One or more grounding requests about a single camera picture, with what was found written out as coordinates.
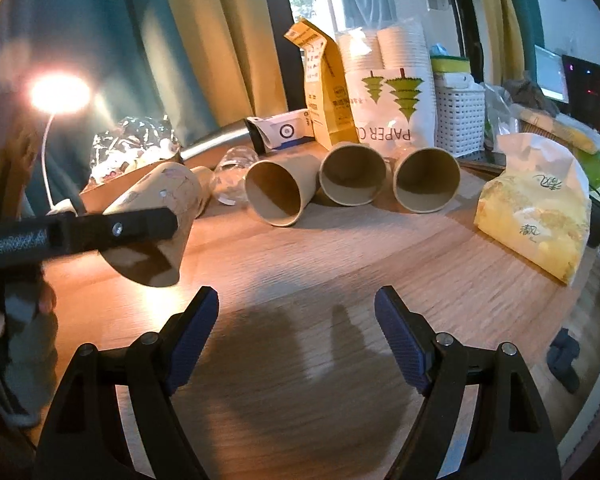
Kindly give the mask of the left hand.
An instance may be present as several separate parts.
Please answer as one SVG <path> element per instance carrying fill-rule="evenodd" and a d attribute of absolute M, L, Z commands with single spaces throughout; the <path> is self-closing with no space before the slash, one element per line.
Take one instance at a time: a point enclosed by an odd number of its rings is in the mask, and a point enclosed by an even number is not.
<path fill-rule="evenodd" d="M 36 426 L 52 400 L 55 304 L 55 292 L 38 266 L 0 271 L 0 415 L 9 426 Z"/>

